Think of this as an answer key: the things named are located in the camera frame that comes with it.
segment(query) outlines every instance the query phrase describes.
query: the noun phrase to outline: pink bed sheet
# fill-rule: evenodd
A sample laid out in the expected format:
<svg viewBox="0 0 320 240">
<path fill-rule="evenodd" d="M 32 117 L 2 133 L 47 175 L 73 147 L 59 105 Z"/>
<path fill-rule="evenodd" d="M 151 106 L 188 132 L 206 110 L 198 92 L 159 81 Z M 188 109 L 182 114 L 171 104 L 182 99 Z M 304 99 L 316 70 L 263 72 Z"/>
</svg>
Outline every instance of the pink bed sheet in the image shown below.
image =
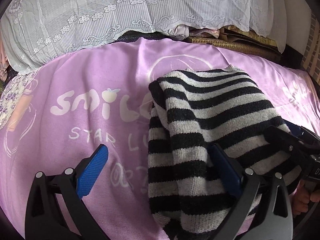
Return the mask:
<svg viewBox="0 0 320 240">
<path fill-rule="evenodd" d="M 11 223 L 24 236 L 36 172 L 62 173 L 104 143 L 109 160 L 83 198 L 88 210 L 111 239 L 167 239 L 148 207 L 148 84 L 171 70 L 229 64 L 247 71 L 284 119 L 320 134 L 308 74 L 260 57 L 143 38 L 67 54 L 40 69 L 0 130 L 0 205 Z"/>
</svg>

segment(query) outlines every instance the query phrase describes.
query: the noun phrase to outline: white lace cloth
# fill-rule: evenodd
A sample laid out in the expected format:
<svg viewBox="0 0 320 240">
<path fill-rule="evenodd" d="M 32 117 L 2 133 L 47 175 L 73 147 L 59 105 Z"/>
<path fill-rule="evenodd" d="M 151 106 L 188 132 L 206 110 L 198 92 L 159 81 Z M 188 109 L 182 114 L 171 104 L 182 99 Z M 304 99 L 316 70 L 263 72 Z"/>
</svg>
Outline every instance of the white lace cloth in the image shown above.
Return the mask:
<svg viewBox="0 0 320 240">
<path fill-rule="evenodd" d="M 275 7 L 284 8 L 283 0 L 13 0 L 1 19 L 1 34 L 9 63 L 20 74 L 60 55 L 110 43 L 128 30 L 168 33 L 179 24 L 235 25 L 262 36 L 277 26 L 285 34 L 274 37 L 283 51 L 286 19 L 274 17 Z"/>
</svg>

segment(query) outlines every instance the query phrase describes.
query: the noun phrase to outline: black and white striped sweater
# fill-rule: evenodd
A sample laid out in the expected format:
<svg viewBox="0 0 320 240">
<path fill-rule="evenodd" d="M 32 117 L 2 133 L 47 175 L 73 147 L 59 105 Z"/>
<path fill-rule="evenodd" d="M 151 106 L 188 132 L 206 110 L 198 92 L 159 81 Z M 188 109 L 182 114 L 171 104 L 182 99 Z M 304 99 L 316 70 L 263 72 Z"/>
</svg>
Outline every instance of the black and white striped sweater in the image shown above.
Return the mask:
<svg viewBox="0 0 320 240">
<path fill-rule="evenodd" d="M 173 71 L 149 90 L 149 204 L 170 239 L 208 239 L 235 202 L 210 161 L 208 143 L 218 143 L 257 174 L 284 174 L 289 194 L 294 191 L 300 167 L 262 135 L 270 125 L 289 129 L 247 73 L 231 65 Z"/>
</svg>

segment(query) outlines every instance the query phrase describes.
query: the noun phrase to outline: striped cloth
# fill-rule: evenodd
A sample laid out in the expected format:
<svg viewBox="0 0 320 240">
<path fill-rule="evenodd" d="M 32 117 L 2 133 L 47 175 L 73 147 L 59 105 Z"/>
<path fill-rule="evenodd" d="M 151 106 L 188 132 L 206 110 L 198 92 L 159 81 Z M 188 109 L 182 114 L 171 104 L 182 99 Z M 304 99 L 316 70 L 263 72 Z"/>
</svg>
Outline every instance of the striped cloth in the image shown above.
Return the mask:
<svg viewBox="0 0 320 240">
<path fill-rule="evenodd" d="M 235 203 L 208 157 L 209 143 L 257 174 L 284 174 L 290 194 L 297 187 L 300 167 L 262 135 L 269 125 L 289 129 L 244 71 L 173 71 L 149 90 L 149 204 L 170 239 L 208 239 Z"/>
</svg>

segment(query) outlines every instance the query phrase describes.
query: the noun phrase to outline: striped sweater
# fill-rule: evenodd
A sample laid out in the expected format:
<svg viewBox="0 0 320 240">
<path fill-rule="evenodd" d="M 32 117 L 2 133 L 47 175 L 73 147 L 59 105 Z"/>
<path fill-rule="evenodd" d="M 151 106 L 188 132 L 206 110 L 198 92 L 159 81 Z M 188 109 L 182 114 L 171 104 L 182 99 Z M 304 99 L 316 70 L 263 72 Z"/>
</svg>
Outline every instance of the striped sweater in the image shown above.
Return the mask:
<svg viewBox="0 0 320 240">
<path fill-rule="evenodd" d="M 262 135 L 269 125 L 289 129 L 247 73 L 231 65 L 172 71 L 149 90 L 149 205 L 170 239 L 208 239 L 235 203 L 208 157 L 209 143 L 257 174 L 282 173 L 289 194 L 294 191 L 300 167 Z"/>
</svg>

